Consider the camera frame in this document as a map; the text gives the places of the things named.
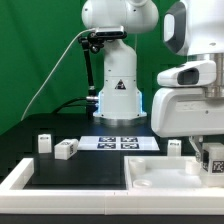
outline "table surface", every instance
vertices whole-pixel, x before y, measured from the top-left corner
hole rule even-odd
[[[37,114],[27,117],[0,136],[0,183],[23,158],[34,158],[35,173],[26,189],[126,189],[124,156],[166,155],[168,139],[156,137],[160,151],[78,151],[68,161],[55,160],[53,153],[38,154],[37,136],[51,134],[53,145],[66,138],[81,136],[153,136],[150,120],[131,127],[95,124],[85,115]],[[193,155],[187,138],[182,140],[182,154]],[[0,223],[215,223],[223,216],[100,216],[100,215],[0,215]]]

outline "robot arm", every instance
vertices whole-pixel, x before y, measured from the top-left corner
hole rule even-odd
[[[164,43],[197,60],[161,72],[152,128],[162,137],[224,133],[224,1],[181,0],[166,13]]]
[[[82,19],[87,28],[96,28],[96,36],[99,30],[102,36],[113,36],[103,43],[104,88],[94,120],[112,126],[144,122],[147,114],[142,111],[141,92],[136,85],[136,53],[114,36],[152,30],[158,21],[155,4],[151,0],[88,0]]]
[[[158,10],[151,0],[88,0],[82,20],[87,28],[123,26],[127,33],[145,33],[158,21]]]

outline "white robot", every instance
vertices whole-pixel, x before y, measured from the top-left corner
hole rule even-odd
[[[88,0],[82,20],[96,35],[144,33],[158,21],[158,10],[151,0]],[[108,125],[132,125],[144,120],[142,95],[136,87],[135,51],[121,39],[104,43],[104,88],[99,93],[95,121]]]
[[[158,75],[165,88],[157,91],[152,107],[157,135],[190,136],[210,186],[224,186],[224,146],[201,144],[203,135],[224,133],[223,9],[223,0],[181,0],[166,13],[166,46],[194,60]]]

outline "white block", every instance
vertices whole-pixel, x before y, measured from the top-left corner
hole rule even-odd
[[[167,146],[167,156],[181,156],[181,141],[169,140]]]
[[[77,152],[79,141],[77,139],[65,139],[57,144],[55,149],[55,159],[68,160]]]
[[[51,135],[43,134],[38,135],[38,152],[39,153],[51,153]]]

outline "green backdrop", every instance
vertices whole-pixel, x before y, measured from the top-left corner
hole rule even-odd
[[[0,0],[0,134],[18,123],[39,87],[70,41],[84,28],[85,0]],[[157,74],[182,63],[162,42],[163,17],[175,0],[154,0],[160,13],[156,29],[138,35],[138,88],[144,109],[151,113],[159,88]],[[134,46],[134,35],[125,42]],[[103,86],[103,53],[91,55],[97,88]],[[81,46],[75,43],[28,115],[49,113],[70,99],[87,95],[87,77]],[[73,109],[73,113],[84,110]]]

